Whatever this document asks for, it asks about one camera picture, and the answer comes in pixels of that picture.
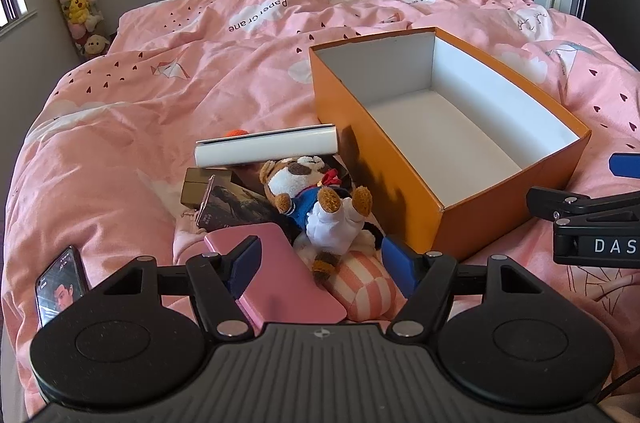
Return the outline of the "brown dog plush keychain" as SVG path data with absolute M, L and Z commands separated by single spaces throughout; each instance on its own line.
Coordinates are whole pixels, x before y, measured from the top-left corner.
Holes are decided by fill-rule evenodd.
M 345 189 L 336 168 L 309 155 L 265 162 L 259 181 L 271 205 L 305 232 L 316 251 L 314 281 L 328 281 L 371 214 L 370 190 Z

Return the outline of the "orange cardboard box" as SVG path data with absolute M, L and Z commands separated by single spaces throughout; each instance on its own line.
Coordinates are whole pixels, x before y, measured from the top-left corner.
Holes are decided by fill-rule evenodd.
M 535 83 L 427 27 L 309 51 L 318 119 L 383 231 L 466 259 L 527 221 L 535 186 L 562 189 L 590 129 Z

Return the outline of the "pink patterned duvet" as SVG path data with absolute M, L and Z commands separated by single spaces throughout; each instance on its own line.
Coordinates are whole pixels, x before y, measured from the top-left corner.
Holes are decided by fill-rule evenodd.
M 565 105 L 592 137 L 570 185 L 634 190 L 608 168 L 639 149 L 639 74 L 593 27 L 532 0 L 164 0 L 125 13 L 110 51 L 66 73 L 17 155 L 1 302 L 6 418 L 43 407 L 29 363 L 35 282 L 69 245 L 91 283 L 131 258 L 179 264 L 202 239 L 179 194 L 194 144 L 243 128 L 312 124 L 308 50 L 437 26 Z

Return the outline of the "pink pouch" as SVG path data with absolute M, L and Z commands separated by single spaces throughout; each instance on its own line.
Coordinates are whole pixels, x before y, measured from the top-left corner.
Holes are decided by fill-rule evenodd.
M 212 252 L 226 255 L 250 235 L 262 243 L 262 263 L 238 304 L 257 330 L 266 322 L 333 325 L 346 318 L 343 305 L 314 283 L 278 225 L 222 228 L 204 241 Z

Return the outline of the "pink striped panda plush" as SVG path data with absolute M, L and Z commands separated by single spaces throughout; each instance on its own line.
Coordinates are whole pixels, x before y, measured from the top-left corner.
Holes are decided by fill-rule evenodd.
M 329 292 L 352 322 L 390 321 L 406 301 L 383 266 L 370 230 L 359 233 L 329 279 L 311 284 Z

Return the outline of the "crochet orange strawberry toy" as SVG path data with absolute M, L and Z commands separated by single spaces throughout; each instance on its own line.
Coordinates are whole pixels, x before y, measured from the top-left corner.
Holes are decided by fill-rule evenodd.
M 248 134 L 249 132 L 244 129 L 232 129 L 227 131 L 224 134 L 224 137 L 239 137 L 239 136 L 246 136 Z

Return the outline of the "illustrated picture book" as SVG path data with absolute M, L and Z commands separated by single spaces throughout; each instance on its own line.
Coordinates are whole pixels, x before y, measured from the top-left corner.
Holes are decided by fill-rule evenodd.
M 208 180 L 195 222 L 200 229 L 212 232 L 228 227 L 269 223 L 277 215 L 278 212 L 262 195 L 215 175 Z

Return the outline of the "brown cardboard box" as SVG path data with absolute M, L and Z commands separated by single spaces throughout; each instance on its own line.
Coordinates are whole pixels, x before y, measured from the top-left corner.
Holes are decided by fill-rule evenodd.
M 230 180 L 232 170 L 228 168 L 188 167 L 183 179 L 180 203 L 190 209 L 199 209 L 209 179 L 212 177 Z

